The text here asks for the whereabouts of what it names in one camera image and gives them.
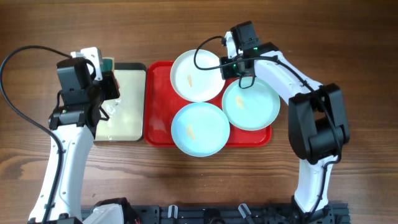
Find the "green yellow sponge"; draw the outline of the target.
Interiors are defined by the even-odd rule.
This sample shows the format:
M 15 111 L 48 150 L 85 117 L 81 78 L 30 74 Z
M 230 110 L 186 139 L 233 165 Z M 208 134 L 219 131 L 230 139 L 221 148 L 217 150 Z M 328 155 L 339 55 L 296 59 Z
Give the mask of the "green yellow sponge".
M 103 64 L 101 65 L 102 72 L 114 72 L 114 58 L 103 57 Z

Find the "white round plate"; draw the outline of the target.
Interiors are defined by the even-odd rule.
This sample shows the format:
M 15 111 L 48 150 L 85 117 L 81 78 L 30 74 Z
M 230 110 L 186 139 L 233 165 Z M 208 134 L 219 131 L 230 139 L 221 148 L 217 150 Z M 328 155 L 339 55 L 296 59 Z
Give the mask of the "white round plate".
M 197 69 L 194 64 L 194 54 L 195 50 L 186 51 L 174 61 L 170 71 L 172 88 L 184 100 L 208 101 L 222 91 L 225 81 L 218 69 Z

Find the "light blue round plate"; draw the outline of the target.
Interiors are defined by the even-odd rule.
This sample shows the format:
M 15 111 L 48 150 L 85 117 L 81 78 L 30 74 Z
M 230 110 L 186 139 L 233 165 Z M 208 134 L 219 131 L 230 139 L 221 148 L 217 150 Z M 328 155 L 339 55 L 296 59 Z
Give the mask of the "light blue round plate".
M 181 108 L 171 124 L 175 145 L 193 157 L 208 157 L 219 152 L 231 132 L 221 109 L 211 103 L 190 103 Z

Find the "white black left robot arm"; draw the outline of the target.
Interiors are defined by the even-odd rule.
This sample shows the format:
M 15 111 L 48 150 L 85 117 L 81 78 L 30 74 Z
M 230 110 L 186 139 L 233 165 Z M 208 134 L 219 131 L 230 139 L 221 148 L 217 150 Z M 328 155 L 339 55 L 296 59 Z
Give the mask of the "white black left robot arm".
M 60 76 L 63 105 L 50 115 L 52 134 L 49 162 L 39 198 L 29 215 L 29 223 L 82 223 L 81 191 L 83 176 L 96 127 L 108 120 L 102 104 L 119 98 L 113 72 L 101 80 L 81 85 L 77 75 Z

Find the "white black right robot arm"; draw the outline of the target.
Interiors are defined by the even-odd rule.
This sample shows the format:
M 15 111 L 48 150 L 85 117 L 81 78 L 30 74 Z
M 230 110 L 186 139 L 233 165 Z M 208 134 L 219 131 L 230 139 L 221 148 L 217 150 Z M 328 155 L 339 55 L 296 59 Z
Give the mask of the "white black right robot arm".
M 302 220 L 325 216 L 331 171 L 341 161 L 350 133 L 342 90 L 304 75 L 276 50 L 254 48 L 240 57 L 222 57 L 224 78 L 254 75 L 289 107 L 289 143 L 300 159 L 292 206 Z

